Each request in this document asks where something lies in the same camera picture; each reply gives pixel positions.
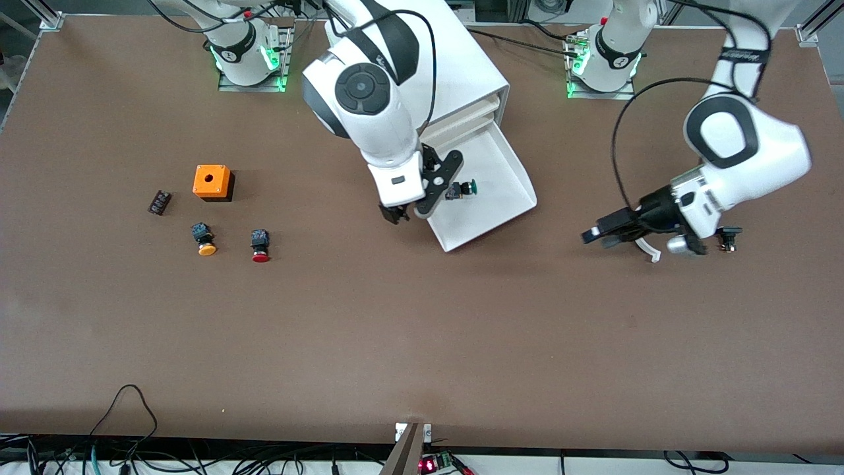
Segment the circuit board with red light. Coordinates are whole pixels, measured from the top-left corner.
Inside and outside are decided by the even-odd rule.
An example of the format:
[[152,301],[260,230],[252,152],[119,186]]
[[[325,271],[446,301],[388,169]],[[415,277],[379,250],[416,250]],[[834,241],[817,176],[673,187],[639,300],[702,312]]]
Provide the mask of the circuit board with red light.
[[422,456],[419,475],[475,475],[475,472],[451,451]]

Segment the yellow mushroom push button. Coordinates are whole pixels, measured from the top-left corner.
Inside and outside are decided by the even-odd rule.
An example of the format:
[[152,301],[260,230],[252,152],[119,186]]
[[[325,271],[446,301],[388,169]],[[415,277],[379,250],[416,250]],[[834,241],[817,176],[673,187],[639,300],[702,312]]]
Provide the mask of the yellow mushroom push button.
[[217,252],[217,247],[214,244],[214,234],[212,234],[205,223],[199,222],[192,225],[192,237],[195,243],[198,244],[199,255],[211,256]]

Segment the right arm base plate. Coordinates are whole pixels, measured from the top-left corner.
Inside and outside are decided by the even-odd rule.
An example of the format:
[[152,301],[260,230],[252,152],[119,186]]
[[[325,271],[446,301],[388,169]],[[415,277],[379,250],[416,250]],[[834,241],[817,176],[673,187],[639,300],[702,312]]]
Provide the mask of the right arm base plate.
[[295,31],[294,26],[281,28],[278,25],[268,25],[237,63],[224,60],[225,57],[233,56],[231,51],[225,50],[221,56],[211,49],[215,67],[219,72],[219,90],[271,93],[286,91]]

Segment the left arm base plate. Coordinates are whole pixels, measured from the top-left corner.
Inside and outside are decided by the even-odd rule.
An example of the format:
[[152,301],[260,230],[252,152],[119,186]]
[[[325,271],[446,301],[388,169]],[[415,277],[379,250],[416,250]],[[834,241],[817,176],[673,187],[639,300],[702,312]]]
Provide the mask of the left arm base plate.
[[606,60],[591,53],[585,30],[567,35],[563,46],[569,54],[566,58],[568,98],[627,100],[633,96],[633,77],[641,56],[623,69],[612,69]]

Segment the aluminium frame profile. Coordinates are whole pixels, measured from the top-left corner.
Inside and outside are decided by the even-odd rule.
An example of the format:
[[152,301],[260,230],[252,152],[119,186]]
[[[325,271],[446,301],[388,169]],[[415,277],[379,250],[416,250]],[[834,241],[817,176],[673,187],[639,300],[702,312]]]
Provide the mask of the aluminium frame profile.
[[46,0],[19,0],[40,20],[40,30],[58,31],[63,24],[63,13],[51,8]]
[[820,6],[795,28],[796,37],[802,48],[805,48],[805,44],[815,46],[819,42],[819,32],[841,13],[844,13],[844,0],[823,0]]

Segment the orange button enclosure box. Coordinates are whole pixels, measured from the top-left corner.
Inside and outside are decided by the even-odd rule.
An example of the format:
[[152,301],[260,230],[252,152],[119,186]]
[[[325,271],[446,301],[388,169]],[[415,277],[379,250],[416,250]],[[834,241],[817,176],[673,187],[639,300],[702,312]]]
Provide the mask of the orange button enclosure box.
[[236,175],[223,164],[200,164],[195,168],[193,195],[202,201],[232,202]]

